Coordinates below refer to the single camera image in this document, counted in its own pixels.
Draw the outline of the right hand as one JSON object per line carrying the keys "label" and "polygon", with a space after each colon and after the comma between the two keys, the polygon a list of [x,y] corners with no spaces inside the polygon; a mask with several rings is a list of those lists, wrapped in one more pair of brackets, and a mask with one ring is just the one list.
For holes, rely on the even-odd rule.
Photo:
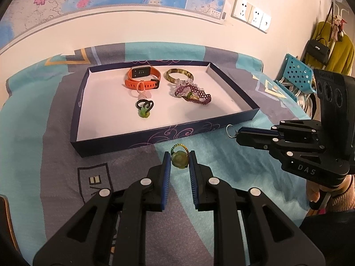
{"label": "right hand", "polygon": [[310,202],[317,202],[320,199],[320,191],[330,193],[330,198],[340,195],[348,189],[352,176],[353,175],[347,175],[341,185],[336,189],[330,189],[312,181],[306,181],[306,196]]}

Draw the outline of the pink knit sleeve forearm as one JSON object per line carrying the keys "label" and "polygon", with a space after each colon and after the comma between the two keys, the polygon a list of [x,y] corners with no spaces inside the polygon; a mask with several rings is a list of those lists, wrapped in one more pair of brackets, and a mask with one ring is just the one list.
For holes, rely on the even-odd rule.
{"label": "pink knit sleeve forearm", "polygon": [[354,209],[354,175],[352,176],[351,183],[344,193],[330,198],[327,207],[320,210],[320,214],[327,212],[343,212]]}

